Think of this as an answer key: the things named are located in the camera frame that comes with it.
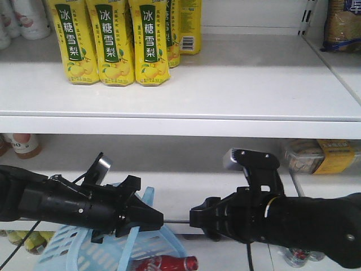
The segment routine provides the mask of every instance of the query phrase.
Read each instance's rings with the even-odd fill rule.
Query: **light blue basket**
[[[147,187],[143,201],[153,205],[154,188]],[[62,226],[44,250],[34,271],[125,271],[132,260],[157,255],[186,257],[180,241],[167,226],[156,231],[130,230],[127,236],[105,236],[91,243],[92,230]]]

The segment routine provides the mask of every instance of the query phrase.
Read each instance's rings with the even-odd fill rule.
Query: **juice box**
[[[157,86],[170,78],[165,13],[167,0],[129,0],[133,18],[135,78],[144,86]]]
[[[127,86],[135,80],[131,15],[127,0],[86,0],[98,55],[100,80]]]
[[[47,0],[47,3],[69,81],[77,85],[99,82],[94,37],[85,0]]]
[[[198,54],[202,46],[202,0],[180,0],[180,53]]]
[[[167,41],[167,56],[170,68],[178,66],[181,62],[181,56],[179,52],[180,16],[179,0],[167,0],[165,31]]]

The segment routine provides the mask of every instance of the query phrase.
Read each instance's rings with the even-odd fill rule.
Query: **green label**
[[[113,7],[110,5],[96,5],[95,8],[102,32],[105,61],[119,62],[114,33]]]
[[[69,5],[55,5],[63,27],[65,42],[67,44],[69,60],[81,61],[82,56],[74,27],[72,12]]]
[[[144,39],[144,61],[158,62],[158,53],[156,46],[156,7],[153,5],[140,6],[143,23]]]
[[[167,47],[173,46],[173,40],[171,35],[171,1],[167,0],[167,9],[165,13],[165,34],[166,34],[166,41],[167,41]]]

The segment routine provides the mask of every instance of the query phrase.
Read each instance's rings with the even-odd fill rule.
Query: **robotic arm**
[[[86,227],[94,229],[92,241],[97,243],[104,234],[115,231],[120,237],[134,226],[140,231],[159,230],[163,214],[135,195],[140,178],[128,176],[118,186],[100,185],[110,166],[100,154],[83,175],[83,183],[76,185],[61,175],[48,178],[0,165],[0,221],[25,217]]]
[[[284,194],[279,162],[271,154],[231,149],[227,168],[243,170],[248,185],[190,211],[190,225],[217,241],[262,242],[324,252],[344,268],[361,267],[361,193],[337,199]]]

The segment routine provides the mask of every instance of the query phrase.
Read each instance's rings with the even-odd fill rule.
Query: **bottle cap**
[[[186,271],[198,270],[198,260],[195,256],[186,257]]]

